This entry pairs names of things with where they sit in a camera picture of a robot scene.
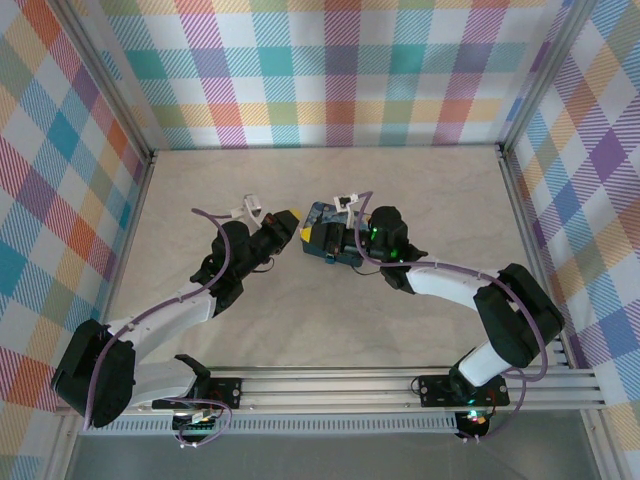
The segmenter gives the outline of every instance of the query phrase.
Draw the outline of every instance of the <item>gray floor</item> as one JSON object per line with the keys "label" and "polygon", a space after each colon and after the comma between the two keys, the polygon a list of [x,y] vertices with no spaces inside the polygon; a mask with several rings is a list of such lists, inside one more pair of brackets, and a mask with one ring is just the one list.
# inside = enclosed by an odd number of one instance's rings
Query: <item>gray floor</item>
{"label": "gray floor", "polygon": [[[441,260],[526,261],[492,147],[162,152],[114,317],[172,295],[209,253],[215,229],[191,207],[224,213],[255,193],[265,209],[306,216],[314,201],[366,190],[375,192],[372,207],[397,206],[411,241]],[[244,286],[223,315],[147,360],[188,353],[218,366],[437,366],[485,339],[475,312],[326,265],[303,254],[297,237],[271,272]]]}
{"label": "gray floor", "polygon": [[79,437],[68,480],[599,478],[579,412],[524,412],[500,435],[227,435],[200,449],[167,437]]}

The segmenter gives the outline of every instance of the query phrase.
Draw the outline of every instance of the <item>metal base plate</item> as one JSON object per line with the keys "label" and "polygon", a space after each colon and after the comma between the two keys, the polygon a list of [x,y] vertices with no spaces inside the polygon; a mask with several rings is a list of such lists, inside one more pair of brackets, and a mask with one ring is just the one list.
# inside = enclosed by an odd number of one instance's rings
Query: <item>metal base plate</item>
{"label": "metal base plate", "polygon": [[505,407],[509,405],[509,393],[504,378],[497,376],[478,387],[470,402],[456,398],[451,390],[448,375],[422,375],[418,377],[420,405],[423,407]]}

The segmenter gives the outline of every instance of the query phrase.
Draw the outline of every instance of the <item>plaid wallpaper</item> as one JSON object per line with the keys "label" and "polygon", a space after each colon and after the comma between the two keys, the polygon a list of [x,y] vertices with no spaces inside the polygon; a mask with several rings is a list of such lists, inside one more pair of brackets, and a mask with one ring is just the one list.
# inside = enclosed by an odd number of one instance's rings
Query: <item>plaid wallpaper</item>
{"label": "plaid wallpaper", "polygon": [[572,3],[84,1],[147,135],[172,149],[494,143]]}
{"label": "plaid wallpaper", "polygon": [[0,0],[0,479],[33,478],[71,332],[105,302],[142,162],[45,0]]}
{"label": "plaid wallpaper", "polygon": [[640,0],[600,0],[516,155],[572,344],[640,478]]}

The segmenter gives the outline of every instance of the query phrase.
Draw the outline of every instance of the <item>yellow object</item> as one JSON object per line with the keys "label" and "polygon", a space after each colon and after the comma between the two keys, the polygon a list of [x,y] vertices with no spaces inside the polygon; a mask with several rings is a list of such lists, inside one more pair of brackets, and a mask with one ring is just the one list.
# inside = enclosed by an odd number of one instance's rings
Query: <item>yellow object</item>
{"label": "yellow object", "polygon": [[309,243],[311,241],[311,227],[300,230],[300,238],[302,238],[303,242]]}

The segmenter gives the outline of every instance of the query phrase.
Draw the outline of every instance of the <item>marble surface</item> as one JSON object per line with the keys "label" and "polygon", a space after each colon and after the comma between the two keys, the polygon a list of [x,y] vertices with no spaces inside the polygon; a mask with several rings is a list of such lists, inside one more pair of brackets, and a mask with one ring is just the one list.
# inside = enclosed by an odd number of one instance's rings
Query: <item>marble surface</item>
{"label": "marble surface", "polygon": [[[215,228],[192,207],[226,213],[246,193],[269,211],[373,190],[409,238],[438,259],[479,268],[526,265],[493,148],[162,152],[113,316],[174,293],[210,253]],[[268,274],[250,275],[223,315],[163,344],[146,361],[188,353],[205,365],[451,365],[486,339],[477,314],[392,290],[382,276],[303,254],[294,237]]]}

